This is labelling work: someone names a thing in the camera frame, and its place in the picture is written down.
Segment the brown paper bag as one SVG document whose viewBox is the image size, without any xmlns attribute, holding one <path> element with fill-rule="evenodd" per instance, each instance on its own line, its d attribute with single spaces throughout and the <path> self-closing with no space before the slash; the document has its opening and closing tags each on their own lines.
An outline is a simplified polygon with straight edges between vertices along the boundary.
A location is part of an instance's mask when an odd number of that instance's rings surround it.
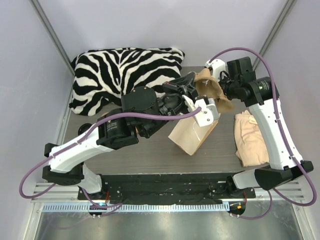
<svg viewBox="0 0 320 240">
<path fill-rule="evenodd" d="M 234 109 L 232 101 L 225 96 L 218 80 L 212 77 L 208 68 L 195 74 L 195 88 L 201 97 L 206 96 L 210 102 L 215 103 L 218 116 Z M 181 119 L 168 138 L 192 156 L 217 124 L 218 120 L 215 120 L 212 124 L 200 127 L 192 117 Z"/>
</svg>

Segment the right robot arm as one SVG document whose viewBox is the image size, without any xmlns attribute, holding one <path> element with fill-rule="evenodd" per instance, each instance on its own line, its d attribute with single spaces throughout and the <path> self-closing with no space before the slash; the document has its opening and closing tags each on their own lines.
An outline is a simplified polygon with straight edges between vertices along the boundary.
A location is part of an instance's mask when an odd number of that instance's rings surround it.
<svg viewBox="0 0 320 240">
<path fill-rule="evenodd" d="M 225 186 L 230 197 L 236 198 L 250 187 L 271 190 L 313 171 L 313 163 L 303 160 L 293 143 L 271 78 L 257 78 L 249 57 L 228 61 L 220 86 L 229 99 L 241 100 L 254 116 L 269 157 L 267 166 L 232 176 Z"/>
</svg>

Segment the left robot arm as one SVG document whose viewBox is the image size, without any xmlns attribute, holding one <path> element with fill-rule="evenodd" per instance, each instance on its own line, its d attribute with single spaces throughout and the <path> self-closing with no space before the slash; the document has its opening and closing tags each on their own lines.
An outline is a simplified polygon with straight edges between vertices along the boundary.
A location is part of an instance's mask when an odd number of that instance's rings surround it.
<svg viewBox="0 0 320 240">
<path fill-rule="evenodd" d="M 42 178 L 60 186 L 77 185 L 100 200 L 107 192 L 102 176 L 93 173 L 85 161 L 150 138 L 170 120 L 189 114 L 184 97 L 195 100 L 195 72 L 163 83 L 165 94 L 157 97 L 152 88 L 139 86 L 121 97 L 121 107 L 100 117 L 93 125 L 82 125 L 84 132 L 63 145 L 48 143 L 44 155 L 49 163 Z"/>
</svg>

